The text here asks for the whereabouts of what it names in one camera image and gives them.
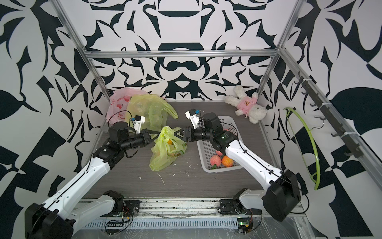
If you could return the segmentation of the green plastic bag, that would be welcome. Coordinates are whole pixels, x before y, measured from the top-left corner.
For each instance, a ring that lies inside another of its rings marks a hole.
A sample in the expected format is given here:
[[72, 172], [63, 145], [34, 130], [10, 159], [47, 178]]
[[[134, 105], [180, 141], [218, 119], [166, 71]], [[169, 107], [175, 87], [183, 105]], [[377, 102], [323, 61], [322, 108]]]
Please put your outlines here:
[[145, 117], [142, 129], [161, 131], [167, 125], [167, 118], [178, 118], [176, 110], [163, 98], [157, 95], [134, 95], [127, 105], [133, 117]]
[[[174, 129], [169, 126], [162, 128], [158, 138], [154, 140], [155, 145], [151, 148], [152, 157], [149, 167], [152, 171], [161, 171], [172, 164], [179, 156], [186, 153], [188, 143], [174, 136], [174, 132], [180, 129]], [[173, 145], [167, 144], [168, 140], [173, 142]]]

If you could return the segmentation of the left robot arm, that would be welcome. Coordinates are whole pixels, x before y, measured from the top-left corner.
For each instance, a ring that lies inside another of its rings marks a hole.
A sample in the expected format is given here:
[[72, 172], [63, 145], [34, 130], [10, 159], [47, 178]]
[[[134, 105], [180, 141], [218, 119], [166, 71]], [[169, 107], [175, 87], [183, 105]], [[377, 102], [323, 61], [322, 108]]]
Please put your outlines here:
[[109, 138], [69, 183], [42, 204], [33, 203], [26, 209], [25, 238], [70, 239], [93, 220], [122, 212], [123, 196], [112, 190], [83, 207], [75, 206], [118, 164], [127, 150], [145, 147], [154, 141], [152, 135], [159, 135], [158, 131], [141, 129], [141, 125], [141, 122], [135, 122], [133, 127], [126, 122], [114, 123], [108, 129]]

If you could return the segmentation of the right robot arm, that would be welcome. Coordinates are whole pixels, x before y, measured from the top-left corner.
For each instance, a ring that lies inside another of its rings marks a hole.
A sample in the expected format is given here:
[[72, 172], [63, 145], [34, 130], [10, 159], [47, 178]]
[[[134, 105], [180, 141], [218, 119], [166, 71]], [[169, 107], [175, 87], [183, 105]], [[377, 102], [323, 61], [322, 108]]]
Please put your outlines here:
[[301, 201], [296, 175], [290, 170], [281, 171], [264, 161], [239, 139], [239, 133], [224, 130], [215, 113], [201, 115], [196, 109], [185, 113], [192, 126], [175, 132], [185, 142], [208, 141], [215, 150], [233, 159], [250, 173], [262, 186], [261, 191], [242, 189], [233, 197], [234, 209], [266, 211], [273, 219], [282, 222]]

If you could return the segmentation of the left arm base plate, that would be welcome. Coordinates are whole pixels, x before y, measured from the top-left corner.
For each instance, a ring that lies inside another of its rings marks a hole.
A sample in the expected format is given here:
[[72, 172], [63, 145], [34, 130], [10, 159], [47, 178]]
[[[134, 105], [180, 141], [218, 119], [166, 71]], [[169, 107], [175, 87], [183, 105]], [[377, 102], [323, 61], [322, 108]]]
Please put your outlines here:
[[124, 200], [122, 203], [122, 217], [131, 217], [140, 211], [140, 200]]

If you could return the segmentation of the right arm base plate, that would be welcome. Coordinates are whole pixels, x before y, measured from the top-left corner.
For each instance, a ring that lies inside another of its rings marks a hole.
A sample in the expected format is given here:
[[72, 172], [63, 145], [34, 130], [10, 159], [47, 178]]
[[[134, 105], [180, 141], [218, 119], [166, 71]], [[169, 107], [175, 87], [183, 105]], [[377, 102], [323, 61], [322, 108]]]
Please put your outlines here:
[[240, 215], [240, 216], [250, 216], [261, 215], [262, 211], [259, 209], [246, 209], [244, 208], [238, 200], [234, 199], [220, 199], [219, 207], [217, 210], [222, 215]]

